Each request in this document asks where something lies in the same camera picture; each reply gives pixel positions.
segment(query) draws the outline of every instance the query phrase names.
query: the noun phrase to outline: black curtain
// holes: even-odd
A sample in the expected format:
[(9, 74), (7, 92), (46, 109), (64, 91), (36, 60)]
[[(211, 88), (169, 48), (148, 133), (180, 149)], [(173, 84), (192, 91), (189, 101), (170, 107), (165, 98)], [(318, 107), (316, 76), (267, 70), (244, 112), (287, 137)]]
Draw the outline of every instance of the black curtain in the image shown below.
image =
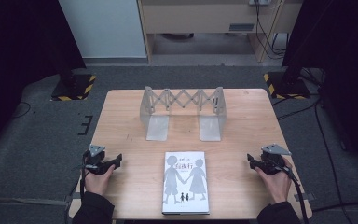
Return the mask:
[(324, 108), (358, 152), (358, 1), (304, 0), (282, 66), (324, 69)]
[(0, 0), (0, 132), (24, 87), (68, 69), (86, 67), (58, 0)]

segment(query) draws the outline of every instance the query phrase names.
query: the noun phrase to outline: black sleeve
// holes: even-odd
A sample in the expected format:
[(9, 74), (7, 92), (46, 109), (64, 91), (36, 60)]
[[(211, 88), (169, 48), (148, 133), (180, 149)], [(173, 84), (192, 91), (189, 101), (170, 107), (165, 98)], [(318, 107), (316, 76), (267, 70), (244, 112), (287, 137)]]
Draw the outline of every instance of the black sleeve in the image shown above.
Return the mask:
[(74, 216), (73, 224), (111, 224), (115, 206), (103, 196), (86, 192), (80, 209)]
[(257, 216), (259, 224), (300, 224), (295, 210), (289, 202), (269, 204)]

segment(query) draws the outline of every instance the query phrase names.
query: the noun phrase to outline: gray floor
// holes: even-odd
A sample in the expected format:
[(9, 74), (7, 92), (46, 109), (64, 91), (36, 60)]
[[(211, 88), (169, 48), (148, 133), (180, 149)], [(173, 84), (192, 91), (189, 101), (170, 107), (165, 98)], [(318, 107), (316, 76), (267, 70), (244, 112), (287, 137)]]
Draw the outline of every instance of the gray floor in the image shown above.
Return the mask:
[[(197, 41), (213, 43), (201, 45)], [(227, 46), (232, 39), (233, 46)], [(97, 76), (84, 101), (52, 102), (50, 95), (59, 77), (29, 85), (14, 118), (0, 135), (0, 198), (48, 199), (62, 202), (77, 182), (82, 152), (88, 147), (100, 115), (104, 96), (112, 89), (152, 88), (262, 88), (262, 75), (282, 70), (280, 60), (255, 61), (245, 35), (195, 35), (188, 41), (160, 36), (151, 64), (118, 63), (90, 66)], [(202, 49), (209, 48), (208, 53)], [(312, 69), (315, 75), (318, 69)], [(317, 87), (306, 82), (311, 92)], [(318, 96), (286, 100), (274, 106), (277, 118), (312, 105)], [(335, 126), (324, 109), (317, 107), (344, 203), (358, 202), (358, 154), (344, 151)], [(82, 123), (93, 116), (89, 132)], [(314, 108), (280, 120), (284, 138), (307, 193), (315, 196), (312, 209), (339, 203), (332, 164), (317, 125)], [(0, 223), (64, 223), (62, 205), (0, 203)], [(352, 223), (358, 224), (358, 205), (347, 206)], [(310, 223), (350, 223), (340, 208), (314, 213)]]

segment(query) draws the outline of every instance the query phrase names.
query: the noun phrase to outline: wall outlet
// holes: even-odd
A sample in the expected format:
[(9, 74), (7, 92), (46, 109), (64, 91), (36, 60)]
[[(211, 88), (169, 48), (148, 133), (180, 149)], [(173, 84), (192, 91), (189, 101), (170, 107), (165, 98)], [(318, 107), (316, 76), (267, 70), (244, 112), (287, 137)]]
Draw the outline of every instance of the wall outlet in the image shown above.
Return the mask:
[(249, 5), (255, 6), (256, 4), (260, 6), (268, 6), (271, 3), (271, 0), (249, 0)]

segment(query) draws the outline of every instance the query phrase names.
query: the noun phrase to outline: handheld controller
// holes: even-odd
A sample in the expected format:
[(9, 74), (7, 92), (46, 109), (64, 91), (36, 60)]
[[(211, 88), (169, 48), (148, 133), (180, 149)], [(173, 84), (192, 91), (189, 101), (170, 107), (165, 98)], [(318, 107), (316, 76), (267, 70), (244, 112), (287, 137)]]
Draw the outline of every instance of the handheld controller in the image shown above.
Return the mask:
[(281, 167), (285, 167), (282, 155), (291, 155), (292, 153), (277, 144), (272, 144), (266, 147), (261, 147), (263, 150), (261, 154), (261, 161), (255, 160), (250, 154), (247, 154), (247, 159), (251, 169), (259, 167), (267, 175), (275, 175), (280, 172)]
[(120, 167), (120, 162), (123, 160), (121, 153), (111, 161), (104, 161), (105, 147), (90, 145), (89, 150), (83, 154), (83, 161), (85, 168), (95, 175), (103, 175), (111, 165), (115, 165), (115, 170)]

